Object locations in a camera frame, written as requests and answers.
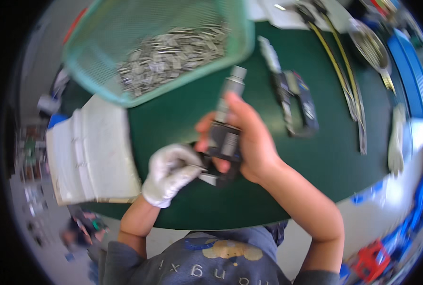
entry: workbench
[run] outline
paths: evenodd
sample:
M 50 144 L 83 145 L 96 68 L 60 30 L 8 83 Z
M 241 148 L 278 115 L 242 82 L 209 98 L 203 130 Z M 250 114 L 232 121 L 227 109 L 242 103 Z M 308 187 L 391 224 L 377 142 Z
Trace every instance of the workbench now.
M 393 65 L 392 71 L 398 94 L 395 99 L 374 69 L 349 56 L 366 113 L 368 154 L 362 156 L 358 150 L 357 124 L 350 117 L 343 89 L 316 35 L 304 30 L 279 30 L 268 22 L 256 23 L 255 32 L 256 36 L 262 35 L 271 42 L 282 69 L 295 70 L 302 76 L 316 105 L 319 132 L 310 139 L 289 137 L 259 44 L 256 43 L 254 53 L 247 60 L 238 64 L 248 70 L 243 99 L 260 113 L 283 161 L 334 202 L 365 189 L 388 174 L 387 147 L 392 107 L 398 103 L 396 100 L 404 101 L 396 66 Z M 332 34 L 324 34 L 341 66 L 344 66 Z M 351 54 L 350 46 L 346 50 Z M 128 110 L 133 154 L 142 181 L 147 177 L 148 161 L 155 151 L 172 143 L 189 144 L 197 140 L 194 125 L 203 115 L 215 109 L 221 85 L 230 70 L 229 67 L 215 72 Z M 91 94 L 71 82 L 63 94 L 63 113 L 72 114 L 90 97 Z M 295 106 L 292 113 L 294 119 L 300 118 Z M 120 219 L 129 206 L 83 204 L 89 210 L 116 219 Z M 268 192 L 239 175 L 224 188 L 194 180 L 177 194 L 169 208 L 161 210 L 154 226 L 219 230 L 268 224 L 288 218 L 289 215 Z

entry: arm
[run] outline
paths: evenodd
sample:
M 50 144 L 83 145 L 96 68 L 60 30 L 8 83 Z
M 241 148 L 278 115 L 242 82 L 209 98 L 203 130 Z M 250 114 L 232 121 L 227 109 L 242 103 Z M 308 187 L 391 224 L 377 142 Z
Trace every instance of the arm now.
M 121 219 L 118 241 L 133 248 L 140 256 L 147 258 L 146 236 L 156 221 L 160 208 L 149 204 L 140 195 Z
M 333 201 L 282 161 L 264 175 L 260 185 L 312 237 L 300 271 L 339 273 L 343 259 L 344 225 Z
M 237 94 L 226 94 L 232 114 L 230 125 L 242 130 L 240 148 L 243 163 L 240 169 L 251 182 L 264 187 L 284 210 L 308 234 L 312 242 L 302 271 L 326 270 L 339 272 L 343 258 L 343 219 L 335 204 L 308 180 L 284 163 L 278 156 L 270 132 L 259 114 Z M 207 133 L 214 114 L 205 116 L 197 125 L 201 133 L 196 151 L 208 147 Z M 226 172 L 228 161 L 213 159 L 220 172 Z
M 199 155 L 186 145 L 168 145 L 156 151 L 149 161 L 149 173 L 142 185 L 142 194 L 121 219 L 118 241 L 147 258 L 146 236 L 156 221 L 160 208 L 186 184 L 199 176 L 202 164 Z

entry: white paper stack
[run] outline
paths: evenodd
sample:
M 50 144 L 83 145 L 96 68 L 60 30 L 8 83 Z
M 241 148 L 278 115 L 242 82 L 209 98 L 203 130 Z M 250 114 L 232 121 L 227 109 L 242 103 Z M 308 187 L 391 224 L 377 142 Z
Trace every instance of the white paper stack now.
M 94 95 L 46 133 L 58 205 L 131 203 L 140 193 L 126 109 Z

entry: hand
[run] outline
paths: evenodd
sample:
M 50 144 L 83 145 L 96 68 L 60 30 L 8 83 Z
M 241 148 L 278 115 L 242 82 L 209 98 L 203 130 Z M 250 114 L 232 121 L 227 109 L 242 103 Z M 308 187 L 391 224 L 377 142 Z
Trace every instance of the hand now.
M 169 207 L 177 192 L 199 176 L 201 169 L 195 166 L 202 166 L 202 161 L 188 145 L 167 145 L 156 151 L 142 185 L 143 197 L 153 206 Z
M 231 113 L 227 123 L 242 130 L 240 149 L 243 156 L 240 172 L 251 182 L 260 184 L 266 171 L 275 166 L 281 159 L 276 151 L 275 143 L 259 114 L 237 94 L 225 95 Z M 214 120 L 214 112 L 208 113 L 197 123 L 195 129 L 200 133 L 195 150 L 205 152 L 208 148 L 208 131 Z M 226 173 L 231 164 L 228 161 L 213 158 L 219 172 Z

